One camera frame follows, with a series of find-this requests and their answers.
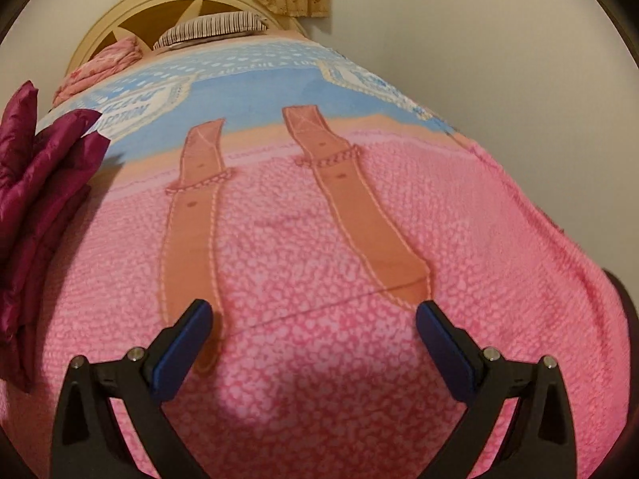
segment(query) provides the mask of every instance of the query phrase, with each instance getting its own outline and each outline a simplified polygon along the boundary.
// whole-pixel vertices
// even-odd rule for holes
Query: headboard
[[[254,0],[121,0],[87,32],[71,57],[67,73],[93,58],[117,40],[137,36],[143,51],[169,28],[197,16],[250,10],[264,18],[269,29],[306,32],[295,18],[276,16]]]

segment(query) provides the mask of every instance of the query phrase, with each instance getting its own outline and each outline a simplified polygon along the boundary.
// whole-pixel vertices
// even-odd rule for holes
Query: pink textured fabric
[[[385,213],[433,262],[435,299],[453,323],[509,358],[559,359],[587,478],[627,415],[627,325],[605,275],[477,145],[455,150],[392,131],[346,137],[360,145]],[[371,281],[311,170],[271,149],[233,154],[216,236],[203,241],[218,266],[226,341],[214,373],[189,376],[164,410],[212,477],[414,479],[462,406],[421,344],[414,313]],[[164,189],[176,174],[138,177],[90,200],[54,257],[39,387],[26,396],[0,385],[5,429],[42,477],[69,359],[120,358],[163,327]],[[152,474],[122,405],[116,412]],[[509,404],[474,475],[490,465],[511,413]]]
[[[0,264],[49,174],[100,117],[98,111],[74,110],[35,135],[36,108],[37,90],[28,81],[7,104],[0,124]]]
[[[143,55],[135,36],[109,45],[96,57],[66,76],[53,96],[53,107],[58,107],[74,95],[91,88],[107,77],[122,72],[141,60]]]

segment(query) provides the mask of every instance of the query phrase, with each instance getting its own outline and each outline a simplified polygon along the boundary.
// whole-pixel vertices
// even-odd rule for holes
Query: black clamp
[[[573,417],[557,360],[509,361],[481,350],[433,301],[417,309],[417,331],[453,397],[465,403],[452,434],[419,479],[466,479],[507,398],[519,398],[502,446],[482,479],[574,479]]]
[[[160,404],[175,397],[213,326],[196,300],[172,328],[122,360],[71,360],[60,393],[51,448],[52,479],[148,479],[133,462],[111,408],[124,401],[133,427],[162,479],[209,479],[166,419]]]
[[[504,401],[519,398],[510,427],[484,479],[575,479],[573,419],[557,361],[509,361],[481,350],[432,301],[417,309],[417,331],[453,397],[467,405],[457,427],[418,479],[466,479],[486,446]],[[196,300],[180,320],[122,360],[71,360],[60,394],[51,479],[149,479],[133,462],[110,398],[121,398],[162,479],[210,479],[173,430],[161,403],[177,394],[213,326]],[[4,472],[13,471],[11,476]],[[0,429],[0,479],[34,479]]]

